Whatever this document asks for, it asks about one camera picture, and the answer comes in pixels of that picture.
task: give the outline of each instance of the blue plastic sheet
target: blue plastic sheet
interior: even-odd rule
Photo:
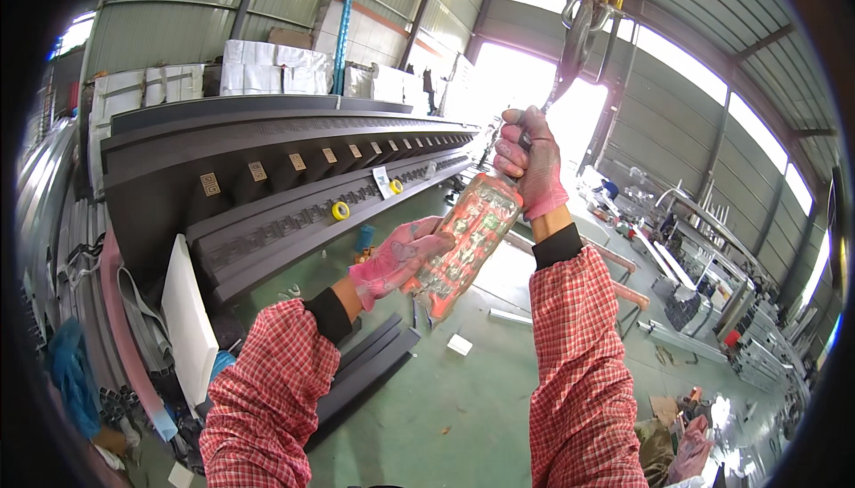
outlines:
[[[48,343],[50,379],[62,396],[66,415],[84,438],[101,431],[100,399],[86,357],[86,340],[76,317],[68,318]]]

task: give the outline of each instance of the bright doorway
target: bright doorway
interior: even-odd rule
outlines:
[[[507,108],[543,106],[552,89],[555,65],[550,61],[485,43],[476,61],[480,84],[480,109],[485,115],[499,115]],[[550,130],[561,148],[561,180],[570,184],[591,142],[609,90],[577,78],[546,115]]]

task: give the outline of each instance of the red plaid sleeve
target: red plaid sleeve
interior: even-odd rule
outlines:
[[[238,362],[208,387],[215,406],[199,439],[208,486],[303,488],[311,479],[303,446],[338,357],[302,301],[262,310]]]
[[[540,385],[529,415],[532,485],[647,488],[617,301],[592,247],[530,280]]]

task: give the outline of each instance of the yellow tape roll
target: yellow tape roll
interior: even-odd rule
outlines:
[[[335,220],[345,220],[350,216],[350,208],[347,204],[338,201],[336,204],[333,204],[333,217]]]

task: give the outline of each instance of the factory floor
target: factory floor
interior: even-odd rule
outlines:
[[[401,223],[443,216],[450,208],[443,200],[446,192],[440,188],[424,191],[369,220],[376,229],[375,243]],[[514,230],[531,238],[524,226],[516,225]],[[628,287],[651,297],[650,308],[639,318],[667,323],[663,301],[649,289],[657,277],[655,266],[631,249],[628,240],[611,228],[605,230],[611,233],[608,247],[639,265],[626,281]],[[356,240],[356,231],[349,233],[324,249],[326,257],[318,250],[254,290],[236,309],[247,330],[260,309],[287,298],[287,290],[294,284],[301,297],[311,298],[343,276],[352,264]],[[623,275],[619,267],[611,263],[610,267],[614,278]],[[422,339],[412,349],[413,357],[376,393],[352,408],[340,425],[311,442],[310,486],[530,485],[529,396],[538,383],[531,327],[490,318],[487,312],[495,308],[530,313],[529,275],[533,270],[534,258],[502,242],[447,321],[429,331],[424,313],[420,313],[417,329]],[[619,316],[634,307],[618,301]],[[410,299],[399,292],[378,301],[371,313],[362,314],[362,330],[344,350],[396,312],[403,318],[401,325],[412,324]],[[775,461],[768,442],[771,421],[782,397],[742,382],[729,365],[703,358],[696,365],[687,364],[693,361],[692,354],[670,345],[664,347],[674,363],[666,361],[664,366],[657,360],[653,339],[635,323],[631,326],[624,340],[625,364],[635,382],[637,419],[653,417],[650,396],[687,395],[693,386],[704,389],[704,398],[720,393],[730,399],[733,414],[721,431],[728,449],[714,448],[704,476],[715,475],[718,461],[743,468],[744,461],[741,464],[733,453],[737,447],[753,447],[769,471]],[[465,357],[446,347],[455,333],[473,344]],[[742,427],[736,418],[744,416],[747,402],[758,406]]]

